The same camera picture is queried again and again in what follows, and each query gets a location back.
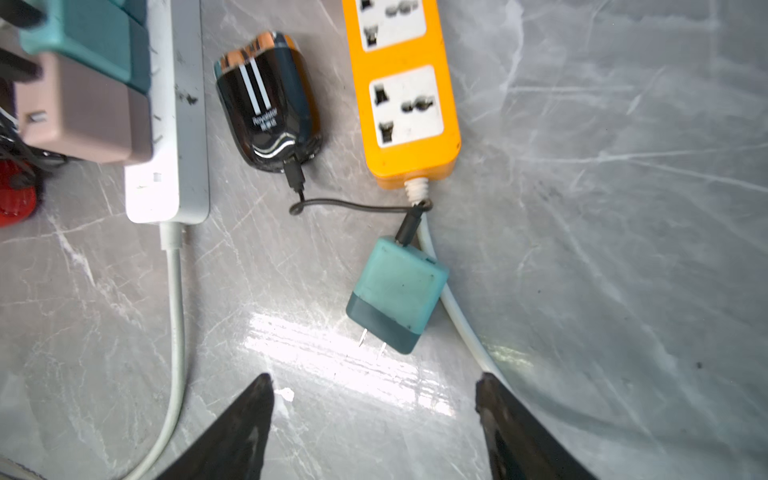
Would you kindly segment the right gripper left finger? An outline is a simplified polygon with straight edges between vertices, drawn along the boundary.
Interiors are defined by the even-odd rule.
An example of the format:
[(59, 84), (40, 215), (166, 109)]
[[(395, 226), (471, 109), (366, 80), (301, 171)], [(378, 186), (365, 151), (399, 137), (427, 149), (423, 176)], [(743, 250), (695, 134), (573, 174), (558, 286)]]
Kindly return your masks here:
[(259, 479), (275, 394), (260, 374), (173, 464), (161, 479)]

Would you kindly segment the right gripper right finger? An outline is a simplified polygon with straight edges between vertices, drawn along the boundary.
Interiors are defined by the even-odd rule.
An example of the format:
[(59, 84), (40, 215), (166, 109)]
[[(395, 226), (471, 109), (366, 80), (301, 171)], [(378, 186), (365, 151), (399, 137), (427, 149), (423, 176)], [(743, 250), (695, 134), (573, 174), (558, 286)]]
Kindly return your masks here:
[(475, 402), (494, 479), (595, 479), (492, 373), (476, 383)]

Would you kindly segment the yellow power strip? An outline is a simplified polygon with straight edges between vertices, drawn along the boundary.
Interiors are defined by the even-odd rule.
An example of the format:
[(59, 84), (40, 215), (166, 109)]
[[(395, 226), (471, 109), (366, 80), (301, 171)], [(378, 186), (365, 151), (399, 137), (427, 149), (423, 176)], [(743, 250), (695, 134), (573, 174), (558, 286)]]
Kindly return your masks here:
[(462, 145), (438, 4), (342, 6), (368, 169), (416, 203), (451, 175)]

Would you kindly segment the white power strip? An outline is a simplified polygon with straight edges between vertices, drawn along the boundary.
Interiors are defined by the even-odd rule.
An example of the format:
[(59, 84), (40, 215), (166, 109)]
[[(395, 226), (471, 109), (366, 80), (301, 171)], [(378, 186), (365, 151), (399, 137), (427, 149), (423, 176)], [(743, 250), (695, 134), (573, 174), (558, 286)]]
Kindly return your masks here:
[(153, 157), (124, 169), (127, 217), (197, 225), (210, 209), (200, 3), (149, 1), (146, 26)]

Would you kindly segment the pink charger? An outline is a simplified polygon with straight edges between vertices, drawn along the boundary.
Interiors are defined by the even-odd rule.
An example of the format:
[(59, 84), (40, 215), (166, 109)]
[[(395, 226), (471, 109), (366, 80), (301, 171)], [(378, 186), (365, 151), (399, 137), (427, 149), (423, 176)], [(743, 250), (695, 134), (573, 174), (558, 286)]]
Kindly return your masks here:
[(99, 164), (153, 156), (148, 98), (66, 56), (36, 57), (40, 76), (15, 84), (19, 134), (30, 147)]

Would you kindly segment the teal charger lower white strip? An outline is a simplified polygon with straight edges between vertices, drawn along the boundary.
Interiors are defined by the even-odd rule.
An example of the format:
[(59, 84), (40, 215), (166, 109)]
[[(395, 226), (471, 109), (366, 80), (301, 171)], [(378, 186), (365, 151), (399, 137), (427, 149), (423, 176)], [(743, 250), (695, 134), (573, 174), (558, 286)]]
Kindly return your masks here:
[(145, 1), (32, 1), (41, 24), (19, 32), (31, 55), (55, 52), (146, 94), (151, 86)]

